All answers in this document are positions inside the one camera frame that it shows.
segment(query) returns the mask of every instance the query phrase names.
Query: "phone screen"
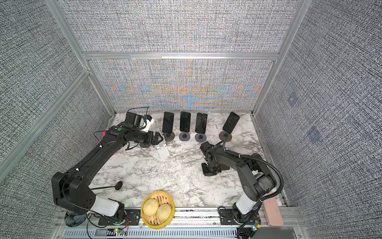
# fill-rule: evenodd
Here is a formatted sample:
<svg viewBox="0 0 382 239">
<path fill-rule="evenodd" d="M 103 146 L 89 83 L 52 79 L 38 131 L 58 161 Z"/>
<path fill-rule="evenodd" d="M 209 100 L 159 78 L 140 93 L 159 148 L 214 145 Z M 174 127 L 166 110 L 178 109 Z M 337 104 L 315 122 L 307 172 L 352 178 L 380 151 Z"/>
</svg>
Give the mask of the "phone screen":
<svg viewBox="0 0 382 239">
<path fill-rule="evenodd" d="M 167 111 L 164 112 L 162 132 L 172 133 L 173 125 L 174 125 L 174 113 L 167 112 Z"/>
<path fill-rule="evenodd" d="M 230 116 L 228 116 L 228 119 L 225 121 L 223 130 L 226 131 L 227 133 L 232 133 L 239 119 L 240 119 L 240 116 L 238 116 L 234 112 L 231 112 Z"/>
<path fill-rule="evenodd" d="M 190 132 L 191 113 L 182 111 L 180 112 L 180 131 Z"/>
<path fill-rule="evenodd" d="M 198 113 L 196 115 L 196 125 L 195 125 L 196 133 L 206 133 L 207 116 L 208 115 L 204 113 Z"/>
</svg>

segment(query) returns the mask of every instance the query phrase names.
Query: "black stick with round end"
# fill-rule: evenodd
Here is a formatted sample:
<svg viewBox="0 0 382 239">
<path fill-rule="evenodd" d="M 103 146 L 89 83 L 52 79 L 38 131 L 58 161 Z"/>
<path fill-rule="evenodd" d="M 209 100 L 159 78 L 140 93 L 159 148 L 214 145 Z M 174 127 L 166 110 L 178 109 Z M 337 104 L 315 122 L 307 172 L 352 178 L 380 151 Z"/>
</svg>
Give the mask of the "black stick with round end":
<svg viewBox="0 0 382 239">
<path fill-rule="evenodd" d="M 115 188 L 115 190 L 120 190 L 121 187 L 122 187 L 122 181 L 119 181 L 115 186 L 96 187 L 96 188 L 94 188 L 94 189 L 108 189 L 109 187 L 113 187 L 113 188 Z"/>
</svg>

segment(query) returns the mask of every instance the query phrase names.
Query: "marble table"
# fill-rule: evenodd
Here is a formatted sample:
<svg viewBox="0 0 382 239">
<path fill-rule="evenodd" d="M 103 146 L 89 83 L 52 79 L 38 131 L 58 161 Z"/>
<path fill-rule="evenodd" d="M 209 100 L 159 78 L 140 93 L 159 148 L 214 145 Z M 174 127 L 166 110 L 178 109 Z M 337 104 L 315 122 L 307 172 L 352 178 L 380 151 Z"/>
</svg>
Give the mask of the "marble table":
<svg viewBox="0 0 382 239">
<path fill-rule="evenodd" d="M 219 133 L 229 113 L 208 114 L 207 141 L 216 144 Z M 258 153 L 263 157 L 262 147 L 256 135 L 251 116 L 239 114 L 240 120 L 232 132 L 232 140 L 226 147 L 242 154 Z M 151 114 L 155 122 L 150 130 L 162 131 L 162 114 Z M 125 114 L 117 114 L 113 125 L 124 121 Z M 191 115 L 191 139 L 179 139 L 180 114 L 175 114 L 173 131 L 175 139 L 167 143 L 170 156 L 160 159 L 154 146 L 139 146 L 125 151 L 117 151 L 94 177 L 90 188 L 115 185 L 122 181 L 119 191 L 114 188 L 95 190 L 99 196 L 123 202 L 126 207 L 140 207 L 152 192 L 162 190 L 174 199 L 176 207 L 189 206 L 232 206 L 243 194 L 238 174 L 230 169 L 212 177 L 205 177 L 201 164 L 205 163 L 195 140 L 196 114 Z"/>
</svg>

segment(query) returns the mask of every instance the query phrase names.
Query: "textured wall panel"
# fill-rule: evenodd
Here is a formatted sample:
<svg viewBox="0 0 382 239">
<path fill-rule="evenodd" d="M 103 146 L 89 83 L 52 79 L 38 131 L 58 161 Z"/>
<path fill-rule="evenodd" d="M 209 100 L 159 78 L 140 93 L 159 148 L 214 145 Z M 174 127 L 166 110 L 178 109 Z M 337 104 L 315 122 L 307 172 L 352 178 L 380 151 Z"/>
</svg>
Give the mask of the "textured wall panel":
<svg viewBox="0 0 382 239">
<path fill-rule="evenodd" d="M 0 9 L 1 161 L 82 67 L 43 0 Z"/>
<path fill-rule="evenodd" d="M 311 238 L 382 236 L 381 22 L 313 1 L 257 116 Z"/>
<path fill-rule="evenodd" d="M 58 0 L 85 51 L 278 52 L 299 0 Z"/>
<path fill-rule="evenodd" d="M 250 111 L 270 60 L 91 60 L 117 111 Z"/>
<path fill-rule="evenodd" d="M 110 116 L 88 79 L 60 109 L 0 185 L 2 239 L 48 238 L 61 208 L 53 203 L 51 178 L 78 163 L 96 144 Z M 15 225 L 25 230 L 15 237 Z"/>
</svg>

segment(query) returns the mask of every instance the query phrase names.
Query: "phone stand base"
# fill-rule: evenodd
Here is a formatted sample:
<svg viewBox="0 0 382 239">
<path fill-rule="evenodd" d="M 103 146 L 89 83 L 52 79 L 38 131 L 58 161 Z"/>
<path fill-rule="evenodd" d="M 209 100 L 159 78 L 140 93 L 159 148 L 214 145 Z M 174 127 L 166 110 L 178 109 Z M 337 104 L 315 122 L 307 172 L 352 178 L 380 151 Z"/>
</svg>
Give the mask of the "phone stand base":
<svg viewBox="0 0 382 239">
<path fill-rule="evenodd" d="M 165 137 L 166 142 L 170 142 L 175 138 L 174 132 L 171 133 L 163 133 L 163 137 Z"/>
<path fill-rule="evenodd" d="M 219 134 L 219 139 L 221 141 L 227 140 L 227 142 L 232 140 L 232 134 L 227 133 L 226 131 L 221 131 Z"/>
<path fill-rule="evenodd" d="M 199 143 L 203 143 L 204 141 L 207 140 L 207 136 L 205 134 L 202 134 L 202 133 L 197 133 L 195 135 L 195 140 L 198 141 Z"/>
<path fill-rule="evenodd" d="M 187 133 L 187 132 L 181 132 L 180 134 L 179 134 L 179 139 L 180 139 L 180 141 L 188 141 L 188 140 L 190 140 L 190 134 L 189 133 Z"/>
</svg>

